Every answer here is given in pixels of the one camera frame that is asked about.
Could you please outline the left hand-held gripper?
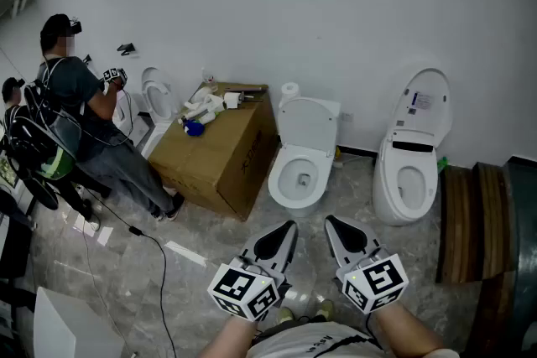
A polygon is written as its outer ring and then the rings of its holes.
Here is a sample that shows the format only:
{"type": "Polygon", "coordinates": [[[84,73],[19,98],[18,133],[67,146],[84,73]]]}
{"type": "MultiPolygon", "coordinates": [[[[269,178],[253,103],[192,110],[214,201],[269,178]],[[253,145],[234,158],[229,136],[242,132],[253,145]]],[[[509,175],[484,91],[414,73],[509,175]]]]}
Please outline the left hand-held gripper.
{"type": "Polygon", "coordinates": [[[250,322],[263,321],[290,289],[284,272],[298,240],[294,221],[282,221],[251,236],[241,255],[222,264],[207,292],[224,312],[250,322]]]}

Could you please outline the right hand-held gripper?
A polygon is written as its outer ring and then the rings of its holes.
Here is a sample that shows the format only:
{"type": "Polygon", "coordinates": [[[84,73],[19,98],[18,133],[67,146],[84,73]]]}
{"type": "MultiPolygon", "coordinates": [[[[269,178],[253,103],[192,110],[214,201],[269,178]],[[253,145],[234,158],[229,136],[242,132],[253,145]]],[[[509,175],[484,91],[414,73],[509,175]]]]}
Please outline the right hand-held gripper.
{"type": "Polygon", "coordinates": [[[398,301],[409,285],[398,254],[390,254],[367,224],[329,215],[325,233],[331,255],[340,266],[341,292],[363,314],[398,301]],[[366,255],[351,261],[352,255],[366,255]]]}

